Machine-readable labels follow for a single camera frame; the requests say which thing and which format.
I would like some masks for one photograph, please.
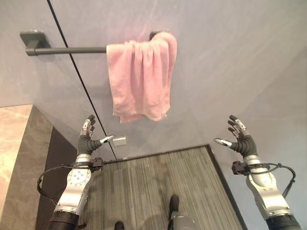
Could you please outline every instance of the black pole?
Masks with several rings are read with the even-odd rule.
[[[42,54],[77,54],[77,53],[106,53],[106,47],[63,47],[63,48],[35,48],[30,49],[31,56]]]

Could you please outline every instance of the light switch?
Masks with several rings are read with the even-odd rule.
[[[114,138],[114,139],[113,139],[113,144],[114,144],[115,146],[126,145],[126,144],[127,144],[126,137]]]

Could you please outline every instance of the black cable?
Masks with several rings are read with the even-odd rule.
[[[48,199],[50,199],[50,200],[54,203],[54,205],[57,205],[58,202],[57,202],[52,196],[48,195],[48,194],[41,188],[40,184],[42,183],[42,177],[43,177],[46,173],[49,173],[49,172],[51,172],[51,171],[53,171],[53,170],[56,170],[56,169],[63,169],[63,168],[68,168],[68,169],[90,169],[90,170],[96,171],[96,170],[103,169],[103,164],[102,164],[101,166],[93,166],[93,167],[90,167],[90,168],[76,167],[76,166],[70,166],[70,165],[61,165],[61,166],[57,166],[57,167],[48,169],[48,170],[44,171],[42,174],[40,174],[40,176],[38,177],[38,180],[37,180],[37,182],[36,182],[36,188],[37,188],[38,192],[39,192],[41,195],[43,195],[43,196],[47,197]]]
[[[287,187],[283,191],[283,197],[286,198],[286,196],[288,195],[288,193],[289,193],[289,191],[290,191],[290,189],[292,187],[292,184],[295,182],[295,177],[296,177],[295,171],[291,167],[284,166],[284,165],[282,165],[280,163],[278,163],[278,164],[266,163],[266,164],[274,165],[275,167],[270,169],[270,170],[264,171],[264,172],[247,172],[247,173],[244,173],[244,174],[245,175],[259,175],[259,174],[265,174],[265,173],[273,172],[273,171],[275,171],[278,168],[288,169],[292,173],[292,179],[290,180],[289,184],[287,185]]]

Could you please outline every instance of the floor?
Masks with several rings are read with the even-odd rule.
[[[93,174],[83,218],[87,230],[164,230],[172,194],[199,230],[241,230],[205,147],[105,165]]]

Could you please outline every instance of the pink towel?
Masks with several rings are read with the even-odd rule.
[[[166,117],[177,42],[167,32],[149,42],[129,41],[106,47],[113,115],[120,122],[144,115],[153,121]]]

